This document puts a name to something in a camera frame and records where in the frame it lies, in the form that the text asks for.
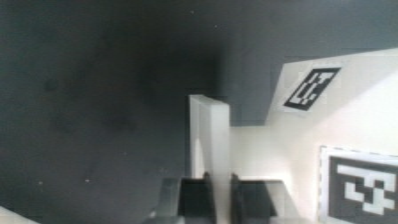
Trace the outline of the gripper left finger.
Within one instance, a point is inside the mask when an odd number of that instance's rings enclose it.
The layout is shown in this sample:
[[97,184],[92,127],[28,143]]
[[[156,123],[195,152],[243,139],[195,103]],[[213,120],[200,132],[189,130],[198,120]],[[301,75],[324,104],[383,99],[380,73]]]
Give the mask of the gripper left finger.
[[165,178],[157,204],[140,224],[214,224],[211,177]]

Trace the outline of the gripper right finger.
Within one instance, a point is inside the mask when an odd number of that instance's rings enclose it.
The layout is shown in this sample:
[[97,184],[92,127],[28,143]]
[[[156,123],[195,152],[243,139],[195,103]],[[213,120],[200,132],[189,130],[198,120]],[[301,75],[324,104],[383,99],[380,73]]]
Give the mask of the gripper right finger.
[[245,180],[230,175],[230,224],[284,224],[296,208],[280,180]]

